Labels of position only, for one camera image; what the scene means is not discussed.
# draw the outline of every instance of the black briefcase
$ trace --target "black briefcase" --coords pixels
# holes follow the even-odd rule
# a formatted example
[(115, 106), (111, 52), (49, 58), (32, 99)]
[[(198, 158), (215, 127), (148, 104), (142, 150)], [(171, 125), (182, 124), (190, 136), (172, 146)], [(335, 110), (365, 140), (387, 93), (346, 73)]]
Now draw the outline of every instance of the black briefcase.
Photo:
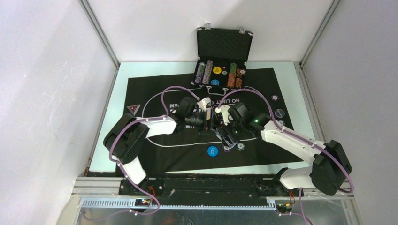
[(196, 34), (199, 60), (192, 85), (224, 91), (244, 88), (253, 33), (244, 28), (215, 29), (205, 24)]

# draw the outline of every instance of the white table surface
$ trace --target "white table surface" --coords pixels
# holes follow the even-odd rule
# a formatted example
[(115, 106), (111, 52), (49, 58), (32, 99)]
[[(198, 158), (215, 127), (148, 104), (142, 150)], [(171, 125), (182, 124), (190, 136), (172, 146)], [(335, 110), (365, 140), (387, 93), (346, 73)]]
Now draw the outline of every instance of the white table surface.
[[(99, 133), (94, 155), (90, 164), (91, 172), (115, 172), (115, 163), (108, 158), (109, 151), (102, 144), (105, 136), (123, 115), (129, 78), (189, 74), (193, 73), (196, 62), (123, 62), (119, 68), (105, 118)], [(314, 138), (304, 97), (293, 62), (248, 62), (247, 69), (273, 68), (279, 83), (290, 120), (295, 131)], [(271, 165), (253, 165), (233, 168), (179, 171), (172, 173), (212, 173), (212, 174), (275, 174), (284, 167), (300, 168), (305, 162)]]

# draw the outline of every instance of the black poker table mat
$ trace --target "black poker table mat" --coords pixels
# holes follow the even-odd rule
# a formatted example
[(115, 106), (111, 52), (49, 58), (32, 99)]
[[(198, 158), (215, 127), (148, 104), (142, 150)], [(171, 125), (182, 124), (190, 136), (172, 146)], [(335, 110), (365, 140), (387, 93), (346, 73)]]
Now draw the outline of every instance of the black poker table mat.
[[(193, 88), (191, 86), (191, 78), (192, 74), (129, 78), (123, 112), (133, 112), (135, 116), (138, 117), (164, 115), (165, 110), (161, 105), (161, 94), (159, 93), (172, 85), (179, 85), (191, 89)], [(289, 112), (287, 111), (275, 72), (272, 68), (247, 70), (245, 86), (253, 87), (261, 92), (270, 102), (273, 111), (282, 109), (285, 115), (281, 120), (285, 122), (287, 127), (293, 129), (289, 118)], [(217, 101), (222, 98), (222, 96), (210, 95), (207, 90), (203, 89), (192, 91), (201, 98), (210, 97), (212, 100), (212, 107), (215, 107)], [(279, 99), (277, 101), (271, 100), (272, 95), (278, 96)], [(177, 107), (178, 103), (185, 96), (190, 96), (190, 93), (184, 90), (166, 92), (164, 101), (168, 110)], [(254, 113), (263, 112), (269, 114), (267, 105), (264, 101), (253, 93), (239, 92), (232, 94), (227, 98), (225, 103), (231, 105), (236, 102), (244, 103), (247, 108)], [(138, 155), (141, 165), (147, 175), (156, 175), (171, 171), (269, 165), (301, 161), (300, 158), (279, 146), (260, 139), (245, 141), (245, 149), (243, 151), (238, 151), (235, 147), (228, 153), (222, 150), (221, 143), (181, 146), (184, 144), (220, 141), (211, 132), (200, 134), (196, 127), (185, 128), (177, 134), (158, 135), (150, 139), (158, 145), (146, 140), (144, 148)], [(211, 157), (207, 153), (207, 149), (210, 146), (218, 148), (218, 154), (215, 157)]]

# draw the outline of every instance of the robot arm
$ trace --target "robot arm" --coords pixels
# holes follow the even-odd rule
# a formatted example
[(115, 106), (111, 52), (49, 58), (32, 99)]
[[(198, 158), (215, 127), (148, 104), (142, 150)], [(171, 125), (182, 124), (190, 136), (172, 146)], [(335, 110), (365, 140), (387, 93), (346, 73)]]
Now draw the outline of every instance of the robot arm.
[(271, 117), (263, 113), (254, 116), (242, 103), (232, 107), (222, 105), (216, 109), (216, 113), (220, 113), (224, 120), (224, 124), (217, 128), (216, 134), (228, 148), (233, 148), (239, 142), (240, 134), (246, 130), (268, 143), (278, 145), (308, 164), (308, 167), (299, 169), (284, 168), (276, 175), (278, 182), (285, 189), (317, 188), (327, 195), (334, 195), (345, 181), (345, 176), (337, 165), (320, 150), (288, 135), (286, 131), (323, 148), (333, 155), (348, 173), (352, 171), (343, 147), (334, 140), (329, 143), (313, 140), (283, 125), (280, 130)]
[(178, 132), (185, 125), (204, 127), (206, 125), (206, 104), (210, 99), (204, 98), (196, 102), (191, 97), (185, 97), (170, 116), (157, 118), (134, 117), (130, 113), (124, 114), (115, 124), (112, 130), (104, 139), (104, 146), (110, 150), (119, 133), (131, 122), (140, 120), (127, 129), (119, 141), (116, 143), (112, 152), (113, 157), (117, 158), (120, 165), (134, 183), (140, 183), (146, 176), (138, 154), (143, 148), (146, 138), (156, 135), (169, 135)]
[[(121, 162), (120, 166), (124, 168), (133, 182), (138, 184), (146, 176), (138, 159), (138, 153), (143, 147), (144, 140), (156, 135), (178, 132), (185, 125), (194, 125), (203, 129), (206, 127), (206, 104), (209, 102), (209, 98), (196, 102), (195, 99), (186, 97), (180, 102), (179, 107), (172, 111), (171, 116), (164, 117), (162, 120), (136, 118), (129, 113), (125, 114), (106, 136), (104, 145), (110, 150), (116, 136), (124, 127), (134, 120), (143, 120), (126, 130), (113, 151), (113, 156)], [(241, 140), (242, 134), (250, 134), (280, 146), (308, 164), (308, 167), (304, 168), (284, 168), (279, 171), (274, 180), (278, 182), (278, 186), (280, 186), (278, 188), (282, 190), (298, 187), (317, 188), (327, 195), (334, 195), (345, 181), (344, 174), (329, 157), (314, 146), (288, 135), (286, 131), (315, 143), (333, 155), (348, 174), (352, 171), (341, 144), (336, 141), (324, 143), (312, 140), (285, 126), (282, 126), (282, 130), (280, 130), (270, 116), (264, 113), (253, 115), (242, 103), (232, 107), (222, 105), (215, 112), (223, 118), (223, 123), (216, 128), (215, 132), (221, 139), (223, 147), (231, 149)]]

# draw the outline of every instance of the white poker chip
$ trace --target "white poker chip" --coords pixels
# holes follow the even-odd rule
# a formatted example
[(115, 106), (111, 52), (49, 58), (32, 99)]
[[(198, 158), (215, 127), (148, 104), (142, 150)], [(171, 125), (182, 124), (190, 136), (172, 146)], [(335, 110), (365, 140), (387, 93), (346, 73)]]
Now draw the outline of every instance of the white poker chip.
[(238, 149), (239, 151), (245, 150), (245, 144), (243, 144), (242, 142), (238, 143), (238, 144), (237, 144), (237, 149)]

